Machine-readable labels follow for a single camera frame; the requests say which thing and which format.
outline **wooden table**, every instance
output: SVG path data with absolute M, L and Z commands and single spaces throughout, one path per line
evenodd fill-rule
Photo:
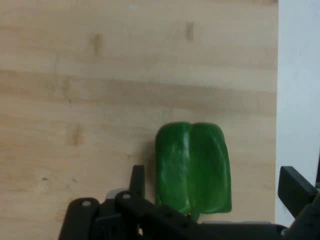
M 4 0 L 0 239 L 55 240 L 68 203 L 103 201 L 147 168 L 173 121 L 221 126 L 233 210 L 274 220 L 278 4 Z

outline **screw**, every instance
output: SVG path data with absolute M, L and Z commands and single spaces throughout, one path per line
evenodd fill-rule
M 125 193 L 122 195 L 123 199 L 130 199 L 131 198 L 131 194 L 130 193 Z
M 286 235 L 287 231 L 288 231 L 287 228 L 282 229 L 282 231 L 281 231 L 281 236 L 284 237 L 284 236 Z
M 85 201 L 83 201 L 82 202 L 82 207 L 89 207 L 89 206 L 91 206 L 91 201 L 90 200 L 85 200 Z

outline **white wall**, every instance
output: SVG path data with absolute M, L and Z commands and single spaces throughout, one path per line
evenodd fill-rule
M 320 150 L 320 0 L 280 0 L 276 186 L 281 166 L 315 184 Z M 275 222 L 293 217 L 278 196 Z

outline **green bell pepper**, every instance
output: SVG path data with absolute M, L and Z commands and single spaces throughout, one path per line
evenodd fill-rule
M 175 122 L 155 138 L 156 205 L 168 205 L 197 220 L 200 213 L 232 209 L 228 150 L 215 124 Z

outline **wooden surface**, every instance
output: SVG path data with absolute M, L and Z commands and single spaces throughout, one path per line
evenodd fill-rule
M 278 4 L 272 0 L 0 3 L 0 239 L 55 240 L 68 203 L 147 167 L 172 121 L 213 122 L 233 210 L 274 220 Z

